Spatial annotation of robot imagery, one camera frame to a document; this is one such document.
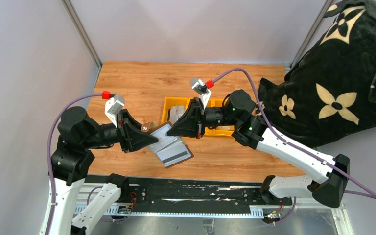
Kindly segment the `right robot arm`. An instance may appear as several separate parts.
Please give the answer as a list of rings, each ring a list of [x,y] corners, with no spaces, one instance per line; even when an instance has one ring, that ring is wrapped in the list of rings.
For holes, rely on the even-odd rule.
[[[169,136],[201,138],[206,128],[234,126],[232,137],[241,145],[276,156],[305,173],[298,177],[265,178],[260,194],[266,202],[285,197],[313,198],[337,208],[346,189],[350,159],[317,152],[296,142],[252,114],[256,103],[244,90],[228,95],[221,107],[207,107],[201,99],[190,100],[187,110],[167,132]]]

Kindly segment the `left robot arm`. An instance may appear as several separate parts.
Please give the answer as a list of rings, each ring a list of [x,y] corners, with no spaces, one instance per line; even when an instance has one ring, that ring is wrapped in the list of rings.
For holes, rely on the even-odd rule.
[[[50,192],[41,234],[88,235],[115,201],[130,197],[129,179],[113,173],[82,213],[73,215],[94,161],[94,149],[119,144],[123,152],[129,153],[158,142],[158,138],[141,131],[141,124],[126,109],[116,118],[113,123],[98,124],[83,107],[74,106],[63,110],[56,119],[60,134],[56,150],[47,152]]]

